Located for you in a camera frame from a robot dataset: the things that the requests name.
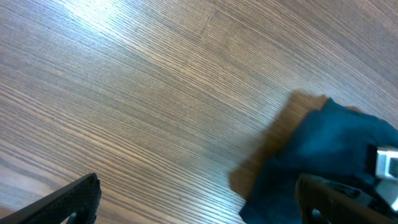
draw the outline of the brown wood grain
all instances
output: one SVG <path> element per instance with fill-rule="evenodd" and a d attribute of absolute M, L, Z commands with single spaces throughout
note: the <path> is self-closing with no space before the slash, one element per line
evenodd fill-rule
<path fill-rule="evenodd" d="M 326 96 L 398 127 L 398 5 L 0 1 L 0 215 L 96 172 L 97 223 L 241 223 Z"/>

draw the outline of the blue fabric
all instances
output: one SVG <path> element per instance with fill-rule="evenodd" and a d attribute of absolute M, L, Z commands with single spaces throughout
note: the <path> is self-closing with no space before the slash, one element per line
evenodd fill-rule
<path fill-rule="evenodd" d="M 248 224 L 301 223 L 294 199 L 299 173 L 372 179 L 365 173 L 368 145 L 398 147 L 398 131 L 329 99 L 304 117 L 280 154 L 266 161 L 240 216 Z"/>

